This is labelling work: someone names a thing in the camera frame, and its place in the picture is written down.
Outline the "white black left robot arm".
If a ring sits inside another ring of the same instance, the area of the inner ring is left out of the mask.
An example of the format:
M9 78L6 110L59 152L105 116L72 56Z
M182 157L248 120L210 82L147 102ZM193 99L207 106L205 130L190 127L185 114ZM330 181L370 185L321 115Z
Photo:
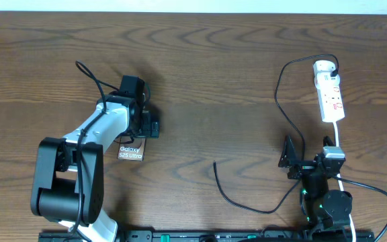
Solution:
M103 209L103 157L114 141L135 152L133 143L158 138L159 121L145 110L147 84L125 75L120 87L103 94L92 115L62 138L39 146L30 208L66 232L38 235L39 241L119 241L118 223Z

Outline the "Galaxy S25 Ultra smartphone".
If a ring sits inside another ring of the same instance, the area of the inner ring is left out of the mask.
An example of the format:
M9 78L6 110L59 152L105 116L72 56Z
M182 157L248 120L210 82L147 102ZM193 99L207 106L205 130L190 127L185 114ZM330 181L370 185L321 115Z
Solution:
M117 156L119 160L144 161L146 145L145 138L130 138L129 136L121 136L117 142L119 144Z

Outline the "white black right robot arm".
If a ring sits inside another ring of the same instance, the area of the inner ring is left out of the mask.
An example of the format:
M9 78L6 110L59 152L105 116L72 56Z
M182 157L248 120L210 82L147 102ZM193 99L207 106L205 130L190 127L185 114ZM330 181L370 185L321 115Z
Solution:
M338 173L345 162L341 147L333 146L330 138L324 138L322 152L313 160L297 158L292 139L287 136L278 166L288 168L289 179L302 182L301 206L308 217L311 233L330 231L350 225L352 196L349 192L331 190L328 180Z

